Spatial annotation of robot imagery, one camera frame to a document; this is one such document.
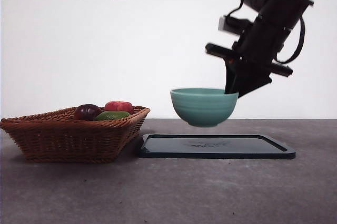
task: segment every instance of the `red apple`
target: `red apple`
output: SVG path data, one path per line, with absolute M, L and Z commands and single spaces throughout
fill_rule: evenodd
M 104 111 L 127 111 L 133 114 L 133 106 L 130 102 L 126 101 L 110 101 L 104 106 Z

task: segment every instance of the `wicker basket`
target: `wicker basket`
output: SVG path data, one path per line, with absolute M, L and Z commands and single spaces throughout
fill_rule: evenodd
M 112 162 L 139 134 L 150 109 L 117 120 L 74 120 L 76 107 L 54 112 L 2 119 L 0 128 L 33 162 Z

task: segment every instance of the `black tray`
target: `black tray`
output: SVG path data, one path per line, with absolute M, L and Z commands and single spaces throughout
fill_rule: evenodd
M 175 135 L 143 136 L 140 157 L 292 159 L 292 148 L 262 135 Z

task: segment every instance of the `ceramic bowl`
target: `ceramic bowl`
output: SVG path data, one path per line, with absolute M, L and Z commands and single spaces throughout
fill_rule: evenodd
M 224 92 L 212 88 L 174 89 L 171 100 L 176 113 L 188 124 L 214 127 L 230 117 L 239 95 Z

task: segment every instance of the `green fruit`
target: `green fruit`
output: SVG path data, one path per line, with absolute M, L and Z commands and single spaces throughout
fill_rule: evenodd
M 94 120 L 116 120 L 129 116 L 126 111 L 104 111 L 101 112 Z

